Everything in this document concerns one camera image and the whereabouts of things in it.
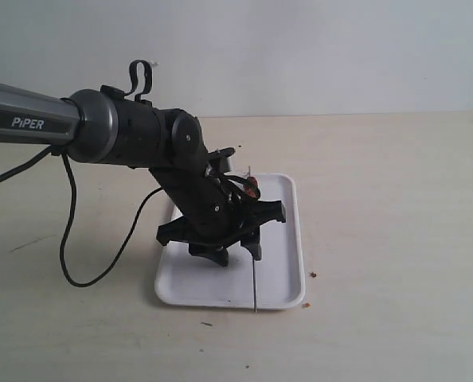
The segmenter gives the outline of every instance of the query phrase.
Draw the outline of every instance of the white tray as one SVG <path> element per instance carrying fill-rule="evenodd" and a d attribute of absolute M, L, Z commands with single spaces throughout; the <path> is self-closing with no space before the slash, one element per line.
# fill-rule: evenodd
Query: white tray
<path fill-rule="evenodd" d="M 305 293 L 299 213 L 295 183 L 278 173 L 258 173 L 261 200 L 282 200 L 286 223 L 261 226 L 262 260 L 256 261 L 258 309 L 280 310 L 298 305 Z M 174 209 L 171 220 L 182 214 Z M 169 243 L 162 251 L 155 280 L 157 296 L 167 304 L 253 309 L 252 257 L 236 243 L 226 268 L 188 252 L 188 244 Z"/>

